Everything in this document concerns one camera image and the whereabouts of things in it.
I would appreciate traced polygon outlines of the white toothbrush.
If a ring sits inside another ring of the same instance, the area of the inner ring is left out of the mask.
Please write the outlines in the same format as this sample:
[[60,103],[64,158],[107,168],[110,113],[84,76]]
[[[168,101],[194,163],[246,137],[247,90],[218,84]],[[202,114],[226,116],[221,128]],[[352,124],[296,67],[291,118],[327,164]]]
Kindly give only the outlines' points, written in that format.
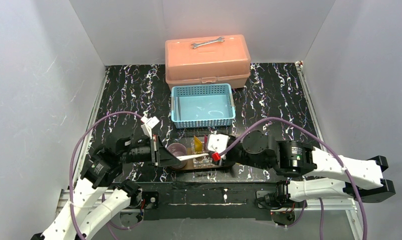
[[201,157],[206,157],[208,156],[208,153],[202,153],[202,154],[193,154],[193,155],[183,155],[183,156],[177,156],[176,158],[180,161],[188,161],[188,160],[193,160]]

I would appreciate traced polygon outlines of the purple ceramic mug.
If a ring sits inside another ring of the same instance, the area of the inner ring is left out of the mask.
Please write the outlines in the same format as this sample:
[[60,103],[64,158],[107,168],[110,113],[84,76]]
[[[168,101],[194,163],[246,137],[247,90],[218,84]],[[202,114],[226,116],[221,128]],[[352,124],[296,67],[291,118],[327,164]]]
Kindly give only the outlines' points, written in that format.
[[[187,148],[181,144],[181,143],[171,143],[168,147],[167,150],[172,153],[175,157],[182,157],[187,155]],[[183,160],[180,162],[180,164],[173,165],[171,168],[177,170],[181,169],[186,166],[187,160]]]

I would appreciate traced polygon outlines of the clear textured glass cup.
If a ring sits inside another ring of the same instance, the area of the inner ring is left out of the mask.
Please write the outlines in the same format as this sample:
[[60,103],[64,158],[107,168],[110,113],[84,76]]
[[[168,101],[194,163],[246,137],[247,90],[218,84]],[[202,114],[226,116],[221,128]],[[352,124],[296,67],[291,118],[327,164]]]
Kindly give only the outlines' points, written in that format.
[[[191,154],[192,155],[197,155],[197,154],[204,154],[204,153],[209,153],[208,150],[204,150],[201,153],[193,153],[193,142],[191,143]],[[205,157],[199,157],[196,159],[192,160],[193,162],[193,167],[195,169],[207,169],[207,168],[215,168],[218,167],[217,165],[212,163],[212,158],[208,155]]]

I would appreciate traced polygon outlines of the yellow toothpaste tube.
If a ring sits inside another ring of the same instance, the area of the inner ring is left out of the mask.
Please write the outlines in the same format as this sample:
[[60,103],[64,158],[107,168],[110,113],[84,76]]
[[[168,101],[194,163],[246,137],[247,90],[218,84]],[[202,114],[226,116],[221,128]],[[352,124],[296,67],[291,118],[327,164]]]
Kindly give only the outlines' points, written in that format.
[[204,150],[203,142],[196,136],[193,137],[193,153],[199,154],[202,153]]

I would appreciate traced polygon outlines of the grey toothbrush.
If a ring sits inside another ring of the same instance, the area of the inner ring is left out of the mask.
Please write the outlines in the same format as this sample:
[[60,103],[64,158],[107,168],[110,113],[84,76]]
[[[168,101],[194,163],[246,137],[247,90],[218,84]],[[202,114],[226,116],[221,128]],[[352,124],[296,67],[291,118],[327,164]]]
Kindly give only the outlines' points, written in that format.
[[174,98],[174,100],[175,100],[175,110],[174,110],[174,112],[175,112],[175,119],[176,119],[176,121],[178,122],[178,121],[180,121],[181,120],[181,110],[180,110],[180,98],[179,97],[175,97]]

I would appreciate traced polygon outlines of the pink toothpaste tube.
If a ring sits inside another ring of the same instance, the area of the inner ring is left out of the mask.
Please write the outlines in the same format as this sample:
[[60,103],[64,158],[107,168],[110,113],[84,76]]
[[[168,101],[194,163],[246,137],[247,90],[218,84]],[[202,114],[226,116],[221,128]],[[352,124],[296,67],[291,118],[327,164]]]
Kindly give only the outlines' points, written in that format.
[[204,135],[204,142],[203,142],[203,149],[204,150],[208,150],[208,139],[209,139],[209,136]]

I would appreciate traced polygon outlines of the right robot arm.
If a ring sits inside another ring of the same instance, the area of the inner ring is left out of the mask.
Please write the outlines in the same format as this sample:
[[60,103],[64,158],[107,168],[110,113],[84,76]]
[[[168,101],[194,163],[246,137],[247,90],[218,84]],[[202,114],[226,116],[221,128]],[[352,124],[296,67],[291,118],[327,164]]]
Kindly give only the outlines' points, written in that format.
[[367,160],[333,156],[320,148],[298,141],[275,140],[254,130],[237,141],[234,136],[211,134],[206,148],[212,163],[234,163],[262,170],[274,170],[286,180],[265,199],[283,205],[319,198],[352,198],[364,203],[380,203],[395,195],[391,180],[384,179],[389,167],[384,156]]

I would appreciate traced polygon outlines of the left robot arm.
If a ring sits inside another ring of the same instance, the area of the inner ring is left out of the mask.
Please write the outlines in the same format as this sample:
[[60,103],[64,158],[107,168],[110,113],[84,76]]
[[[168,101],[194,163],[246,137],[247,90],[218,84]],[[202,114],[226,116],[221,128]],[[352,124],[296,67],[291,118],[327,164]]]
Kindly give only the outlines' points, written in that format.
[[69,188],[69,199],[50,226],[33,240],[89,240],[116,214],[143,204],[143,189],[126,179],[97,207],[94,204],[123,171],[124,164],[148,162],[158,167],[182,161],[161,143],[157,135],[118,139],[113,148],[100,146],[84,164],[80,178]]

